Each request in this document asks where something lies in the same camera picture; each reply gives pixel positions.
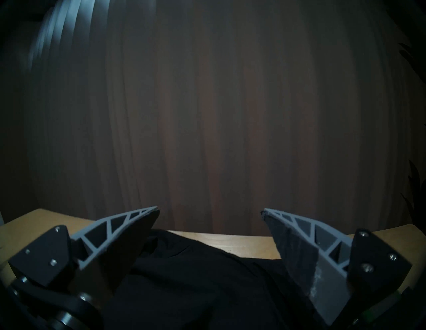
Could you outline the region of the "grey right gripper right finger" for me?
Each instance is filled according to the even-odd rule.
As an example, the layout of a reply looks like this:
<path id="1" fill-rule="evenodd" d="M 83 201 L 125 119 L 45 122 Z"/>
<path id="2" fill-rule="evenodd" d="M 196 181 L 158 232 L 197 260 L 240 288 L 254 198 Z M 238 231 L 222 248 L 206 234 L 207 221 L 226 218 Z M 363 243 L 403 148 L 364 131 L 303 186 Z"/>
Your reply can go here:
<path id="1" fill-rule="evenodd" d="M 355 325 L 396 293 L 411 263 L 365 228 L 352 237 L 328 224 L 275 209 L 261 211 L 284 268 L 323 325 Z"/>

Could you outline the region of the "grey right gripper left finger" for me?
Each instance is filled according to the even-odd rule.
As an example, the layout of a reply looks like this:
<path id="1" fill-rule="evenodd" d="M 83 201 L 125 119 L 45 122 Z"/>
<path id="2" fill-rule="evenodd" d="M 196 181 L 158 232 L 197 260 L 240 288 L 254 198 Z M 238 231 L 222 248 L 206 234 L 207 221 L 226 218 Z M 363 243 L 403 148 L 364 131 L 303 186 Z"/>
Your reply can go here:
<path id="1" fill-rule="evenodd" d="M 67 294 L 87 293 L 100 305 L 112 298 L 129 273 L 160 210 L 137 209 L 96 221 L 70 220 L 50 215 L 42 229 L 32 231 L 22 247 L 15 248 L 8 264 L 16 278 L 32 285 Z"/>

